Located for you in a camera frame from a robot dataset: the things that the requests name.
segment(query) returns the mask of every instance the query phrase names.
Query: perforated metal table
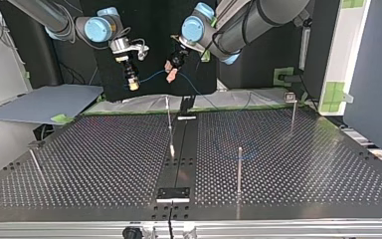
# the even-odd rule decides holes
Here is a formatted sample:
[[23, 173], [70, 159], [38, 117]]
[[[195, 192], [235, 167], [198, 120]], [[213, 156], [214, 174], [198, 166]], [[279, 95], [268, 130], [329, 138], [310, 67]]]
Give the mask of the perforated metal table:
[[[30, 154], [0, 172], [0, 228], [16, 222], [10, 228], [37, 230], [39, 223], [41, 230], [63, 225], [54, 230], [65, 233], [81, 225], [102, 235], [132, 222], [163, 228], [160, 236], [169, 225], [192, 225], [195, 233], [253, 225], [260, 233], [267, 222], [325, 230], [343, 220], [342, 228], [376, 228], [368, 233], [382, 236], [382, 162], [309, 110], [298, 110], [294, 124], [291, 114], [198, 113], [176, 121], [173, 158], [167, 115], [81, 117], [37, 151], [43, 173]], [[189, 203], [156, 203], [158, 189], [183, 187]]]

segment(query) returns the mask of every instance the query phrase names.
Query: black curtain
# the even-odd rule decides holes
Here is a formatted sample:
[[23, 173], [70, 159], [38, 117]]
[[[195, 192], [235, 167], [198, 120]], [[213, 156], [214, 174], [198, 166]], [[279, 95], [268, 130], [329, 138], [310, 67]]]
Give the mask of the black curtain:
[[[131, 27], [130, 40], [143, 38], [150, 47], [144, 62], [135, 59], [140, 78], [146, 79], [153, 73], [163, 69], [167, 57], [175, 50], [175, 43], [170, 35], [179, 34], [182, 22], [193, 11], [201, 0], [82, 0], [85, 16], [94, 16], [96, 11], [106, 7], [115, 7], [124, 27]], [[216, 0], [205, 0], [215, 7]], [[178, 76], [177, 80], [168, 84], [166, 75], [160, 74], [151, 81], [141, 85], [139, 91], [130, 92], [125, 86], [123, 68], [118, 64], [111, 50], [95, 50], [95, 58], [100, 72], [101, 83], [109, 101], [115, 102], [128, 98], [151, 94], [171, 94], [175, 96], [195, 95], [195, 90], [187, 80]], [[210, 63], [202, 63], [196, 74], [199, 55], [193, 52], [181, 72], [189, 77], [198, 92], [212, 94], [216, 91], [216, 59]]]

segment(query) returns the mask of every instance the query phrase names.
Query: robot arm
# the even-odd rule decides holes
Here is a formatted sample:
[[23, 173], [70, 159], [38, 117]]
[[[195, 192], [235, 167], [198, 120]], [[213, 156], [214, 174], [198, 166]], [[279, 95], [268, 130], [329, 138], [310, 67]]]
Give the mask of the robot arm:
[[124, 28], [117, 10], [113, 7], [97, 11], [96, 17], [73, 19], [61, 5], [50, 0], [9, 0], [17, 8], [44, 25], [48, 34], [56, 40], [75, 42], [77, 37], [90, 46], [108, 42], [117, 62], [123, 64], [125, 77], [131, 91], [139, 88], [138, 70], [132, 62], [133, 52], [143, 61], [149, 48], [142, 39], [129, 41], [129, 28]]
[[165, 65], [168, 81], [184, 64], [191, 50], [209, 51], [221, 62], [233, 64], [241, 50], [273, 27], [294, 19], [309, 0], [223, 0], [215, 11], [204, 3], [195, 7], [182, 25], [181, 50]]

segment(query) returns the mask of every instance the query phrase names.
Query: blue cable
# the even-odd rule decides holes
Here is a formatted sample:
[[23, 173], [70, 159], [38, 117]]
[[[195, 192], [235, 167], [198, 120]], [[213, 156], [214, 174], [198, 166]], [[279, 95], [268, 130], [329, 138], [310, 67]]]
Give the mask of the blue cable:
[[[162, 74], [162, 73], [165, 73], [165, 70], [161, 70], [161, 71], [158, 71], [158, 72], [154, 73], [154, 74], [153, 74], [152, 76], [150, 76], [149, 78], [140, 81], [140, 83], [148, 82], [148, 81], [152, 80], [154, 77], [156, 77], [156, 76], [158, 76], [159, 74]], [[185, 80], [188, 81], [188, 83], [190, 84], [190, 86], [193, 88], [193, 90], [194, 90], [199, 96], [203, 97], [203, 98], [204, 98], [208, 103], [210, 103], [210, 105], [212, 105], [213, 108], [215, 108], [217, 111], [220, 110], [218, 107], [216, 107], [216, 106], [213, 104], [212, 101], [210, 101], [208, 98], [206, 98], [203, 94], [201, 94], [201, 93], [197, 90], [197, 88], [194, 86], [194, 84], [192, 83], [192, 81], [191, 81], [185, 74], [183, 74], [183, 73], [181, 73], [181, 72], [179, 72], [178, 74], [179, 74], [181, 77], [183, 77]], [[251, 96], [252, 96], [252, 94], [253, 94], [253, 93], [250, 93], [250, 97], [248, 98], [247, 103], [244, 105], [244, 107], [243, 107], [242, 109], [238, 110], [237, 113], [244, 111], [244, 110], [248, 107], [248, 105], [249, 105], [250, 102], [251, 102]], [[239, 135], [239, 134], [238, 134], [238, 130], [236, 129], [236, 126], [232, 126], [232, 131], [234, 131], [233, 134], [235, 134], [235, 135]], [[254, 142], [253, 142], [253, 141], [249, 141], [249, 144], [254, 145]], [[221, 153], [225, 156], [225, 158], [234, 159], [234, 160], [237, 159], [236, 157], [230, 157], [230, 156], [225, 155], [225, 154], [223, 153], [223, 151], [222, 151], [222, 150], [220, 149], [220, 147], [219, 147], [219, 142], [218, 142], [218, 143], [215, 143], [215, 147], [216, 147], [216, 149], [217, 149], [219, 152], [221, 152]], [[246, 155], [247, 155], [247, 156], [243, 157], [243, 159], [250, 159], [251, 157], [254, 156], [254, 153], [253, 153], [253, 152], [249, 152], [249, 153], [246, 153]]]
[[150, 80], [153, 80], [156, 76], [158, 76], [158, 75], [160, 75], [162, 73], [165, 73], [165, 70], [158, 71], [158, 72], [154, 73], [153, 75], [151, 75], [149, 78], [146, 78], [146, 79], [144, 79], [142, 81], [139, 81], [139, 83], [141, 84], [141, 83], [145, 83], [145, 82], [148, 82]]
[[144, 79], [142, 81], [139, 81], [140, 83], [145, 83], [145, 82], [148, 82], [150, 80], [152, 80], [154, 77], [156, 77], [157, 75], [160, 75], [162, 73], [165, 73], [165, 70], [161, 70], [161, 71], [158, 71], [156, 72], [155, 74], [151, 75], [151, 77], [147, 78], [147, 79]]

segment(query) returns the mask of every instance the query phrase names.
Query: metal bracket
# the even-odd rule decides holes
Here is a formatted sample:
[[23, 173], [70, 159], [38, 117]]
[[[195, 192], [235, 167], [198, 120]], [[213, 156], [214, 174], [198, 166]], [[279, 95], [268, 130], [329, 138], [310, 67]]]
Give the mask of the metal bracket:
[[187, 203], [190, 202], [190, 188], [159, 188], [157, 192], [157, 203]]
[[349, 104], [353, 103], [353, 97], [349, 95], [348, 93], [343, 93], [343, 100]]

